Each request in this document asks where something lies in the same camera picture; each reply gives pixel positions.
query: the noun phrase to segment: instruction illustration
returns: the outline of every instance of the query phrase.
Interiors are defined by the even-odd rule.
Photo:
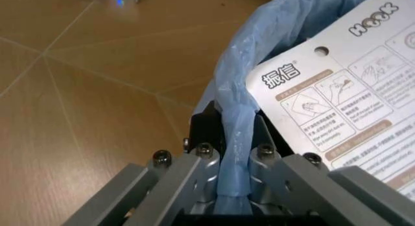
[[[290,97],[281,102],[281,105],[299,125],[331,109],[330,105],[313,88]]]
[[[403,60],[384,46],[380,46],[350,65],[349,69],[368,85],[373,86],[405,65]]]
[[[364,91],[366,87],[347,70],[333,74],[315,87],[335,106]]]
[[[415,64],[415,24],[392,37],[386,45]]]

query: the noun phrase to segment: hand illustration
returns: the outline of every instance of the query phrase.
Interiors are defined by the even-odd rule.
[[[350,80],[346,79],[343,83],[339,84],[339,83],[334,83],[332,85],[330,85],[330,91],[331,91],[331,102],[334,105],[338,105],[340,102],[340,93],[342,93],[343,91],[343,87],[350,83]]]
[[[313,113],[324,113],[330,109],[330,107],[324,106],[319,103],[305,103],[302,105],[303,109]]]
[[[375,68],[373,68],[373,66],[369,66],[368,68],[366,68],[363,71],[362,79],[367,84],[369,84],[370,86],[372,86],[372,85],[374,85],[375,83],[378,82],[378,73],[375,70]]]

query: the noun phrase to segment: blue plastic bag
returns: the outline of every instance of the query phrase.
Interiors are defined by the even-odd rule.
[[[245,88],[249,71],[313,37],[362,1],[273,0],[258,8],[233,37],[196,109],[214,97],[222,110],[227,149],[219,171],[216,214],[252,213],[247,164],[259,107]]]

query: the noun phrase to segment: white cardboard card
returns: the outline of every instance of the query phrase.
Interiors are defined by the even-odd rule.
[[[415,201],[414,15],[415,0],[366,0],[246,87],[294,152],[358,165]]]

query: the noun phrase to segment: floor tile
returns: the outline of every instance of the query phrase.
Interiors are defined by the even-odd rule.
[[[193,108],[179,104],[163,97],[158,98],[161,107],[166,112],[180,142],[189,137],[190,118]]]
[[[269,0],[97,0],[54,49],[199,25],[245,21]]]
[[[211,76],[240,23],[190,29],[52,50],[65,63],[159,92]]]
[[[0,93],[2,93],[40,54],[0,39]]]
[[[144,165],[159,149],[181,145],[154,95],[49,59],[80,147],[110,178],[127,163]]]
[[[100,186],[43,59],[0,99],[0,225],[58,225]]]
[[[208,86],[212,77],[205,77],[174,89],[162,92],[160,95],[177,102],[195,107]]]
[[[43,50],[91,0],[0,0],[0,36]]]

